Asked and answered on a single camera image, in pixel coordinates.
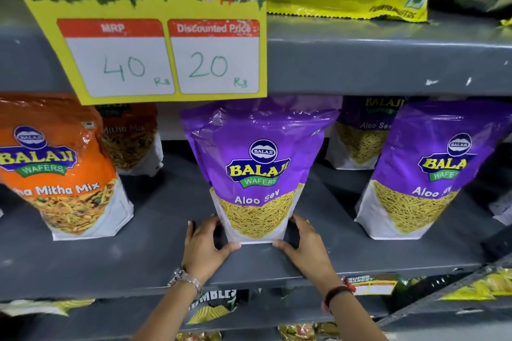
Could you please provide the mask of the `orange snack packet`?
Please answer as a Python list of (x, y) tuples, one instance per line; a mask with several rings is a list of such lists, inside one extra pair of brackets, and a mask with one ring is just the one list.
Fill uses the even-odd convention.
[(38, 210), (54, 241), (112, 237), (134, 216), (102, 127), (74, 94), (0, 93), (0, 182)]
[(155, 103), (97, 105), (101, 143), (119, 175), (155, 176), (163, 167), (163, 148)]

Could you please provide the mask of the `golden snack packet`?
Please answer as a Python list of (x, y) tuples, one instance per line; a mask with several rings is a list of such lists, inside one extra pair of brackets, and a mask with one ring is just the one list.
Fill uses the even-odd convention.
[(223, 341), (220, 331), (181, 332), (176, 341)]
[(342, 341), (334, 322), (279, 325), (283, 341)]

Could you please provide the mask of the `dark green snack packet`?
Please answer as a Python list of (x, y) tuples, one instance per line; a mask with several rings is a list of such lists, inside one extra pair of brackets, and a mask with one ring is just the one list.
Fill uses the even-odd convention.
[(389, 306), (393, 311), (400, 310), (413, 304), (419, 299), (425, 298), (426, 296), (461, 280), (469, 274), (470, 273), (433, 275), (410, 279), (399, 276), (398, 282), (389, 300)]
[(240, 305), (248, 303), (250, 291), (243, 290), (211, 290), (203, 292), (189, 306), (183, 320), (186, 326), (204, 324), (235, 312)]

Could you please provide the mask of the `white and yellow snack packet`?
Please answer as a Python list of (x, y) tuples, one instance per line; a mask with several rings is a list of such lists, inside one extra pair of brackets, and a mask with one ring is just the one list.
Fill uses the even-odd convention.
[(68, 316), (68, 312), (75, 308), (86, 307), (93, 304), (95, 299), (72, 299), (65, 301), (33, 301), (17, 299), (8, 303), (0, 303), (0, 313), (10, 317), (29, 314), (55, 314)]

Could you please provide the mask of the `person's left hand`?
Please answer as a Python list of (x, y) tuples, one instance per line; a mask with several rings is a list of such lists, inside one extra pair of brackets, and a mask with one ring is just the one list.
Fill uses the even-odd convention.
[(229, 255), (220, 255), (214, 245), (214, 230), (220, 225), (215, 214), (206, 219), (198, 228), (188, 222), (181, 265), (204, 286), (224, 263)]

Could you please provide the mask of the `white paper label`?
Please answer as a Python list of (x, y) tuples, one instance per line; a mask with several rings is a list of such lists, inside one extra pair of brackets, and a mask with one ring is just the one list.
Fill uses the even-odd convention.
[(490, 202), (489, 210), (494, 215), (493, 218), (503, 225), (512, 225), (512, 189), (498, 197), (497, 200)]

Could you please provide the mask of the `silver wristwatch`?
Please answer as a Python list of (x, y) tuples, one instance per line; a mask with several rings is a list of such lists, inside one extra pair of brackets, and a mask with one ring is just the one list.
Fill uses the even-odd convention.
[(183, 266), (175, 269), (173, 271), (172, 277), (170, 281), (167, 283), (167, 287), (171, 287), (175, 285), (179, 281), (185, 281), (191, 285), (193, 285), (197, 291), (195, 300), (200, 299), (202, 293), (203, 293), (203, 285), (200, 283), (200, 281), (189, 274)]

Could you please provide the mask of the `person's right hand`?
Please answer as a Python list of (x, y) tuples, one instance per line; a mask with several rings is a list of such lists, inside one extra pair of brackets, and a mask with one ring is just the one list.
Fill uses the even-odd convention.
[(331, 289), (345, 282), (335, 272), (322, 238), (310, 222), (296, 213), (293, 213), (291, 220), (299, 233), (299, 245), (296, 248), (299, 255), (289, 259), (325, 297)]

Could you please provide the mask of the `red and black wrist band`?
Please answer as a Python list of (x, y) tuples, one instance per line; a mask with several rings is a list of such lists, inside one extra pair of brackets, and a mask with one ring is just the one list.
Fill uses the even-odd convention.
[(322, 309), (323, 309), (323, 312), (325, 313), (331, 313), (331, 310), (330, 310), (330, 303), (332, 301), (333, 298), (335, 298), (336, 296), (338, 296), (339, 294), (341, 293), (351, 293), (351, 294), (355, 294), (356, 292), (356, 288), (355, 286), (353, 286), (352, 284), (348, 283), (348, 284), (343, 284), (341, 286), (337, 286), (337, 287), (334, 287), (333, 289), (331, 289), (325, 296), (323, 302), (322, 302)]

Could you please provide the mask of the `grey metal shelf rack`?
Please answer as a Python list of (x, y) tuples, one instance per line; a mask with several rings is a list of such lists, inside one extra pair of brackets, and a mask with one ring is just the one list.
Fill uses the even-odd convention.
[[(490, 19), (434, 12), (431, 24), (270, 16), (269, 92), (273, 94), (512, 95), (512, 30)], [(160, 109), (164, 166), (155, 178), (125, 179), (135, 217), (114, 237), (54, 242), (36, 213), (0, 189), (0, 300), (96, 298), (69, 317), (15, 318), (2, 341), (121, 341), (157, 305), (179, 264), (188, 219), (214, 212), (208, 186), (176, 117)], [(512, 266), (512, 226), (483, 208), (512, 182), (509, 149), (500, 148), (481, 177), (463, 191), (419, 241), (374, 241), (353, 211), (368, 172), (313, 165), (298, 213), (321, 234), (335, 270), (346, 276), (454, 274), (452, 285), (394, 311), (383, 298), (363, 297), (387, 330), (410, 315), (469, 308), (439, 296)]]

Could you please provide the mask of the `person's left forearm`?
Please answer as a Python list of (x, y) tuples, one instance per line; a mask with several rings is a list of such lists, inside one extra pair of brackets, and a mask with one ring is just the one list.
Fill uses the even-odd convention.
[(174, 283), (131, 341), (174, 341), (197, 292), (186, 280)]

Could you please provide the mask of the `person's right forearm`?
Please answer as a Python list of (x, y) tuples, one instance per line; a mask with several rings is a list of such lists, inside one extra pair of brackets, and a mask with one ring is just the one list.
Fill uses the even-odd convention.
[(353, 294), (333, 298), (330, 310), (342, 341), (389, 341)]

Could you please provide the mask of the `small yellow price sign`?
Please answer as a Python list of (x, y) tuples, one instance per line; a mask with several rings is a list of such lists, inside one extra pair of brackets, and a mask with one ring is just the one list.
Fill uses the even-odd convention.
[(397, 274), (366, 274), (348, 277), (353, 294), (359, 296), (391, 295), (398, 284)]

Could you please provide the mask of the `yellow and green price sign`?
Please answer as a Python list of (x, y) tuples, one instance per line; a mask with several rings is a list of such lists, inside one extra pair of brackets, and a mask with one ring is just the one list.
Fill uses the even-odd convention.
[(23, 0), (82, 104), (267, 96), (266, 0)]

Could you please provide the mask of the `purple snack packet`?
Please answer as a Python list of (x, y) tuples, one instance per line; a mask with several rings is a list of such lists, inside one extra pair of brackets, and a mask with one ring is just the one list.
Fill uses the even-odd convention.
[(406, 96), (344, 96), (326, 160), (336, 170), (373, 170)]
[(355, 206), (354, 221), (374, 240), (420, 239), (511, 131), (511, 102), (407, 102)]
[(228, 242), (284, 239), (342, 96), (220, 100), (180, 113)]

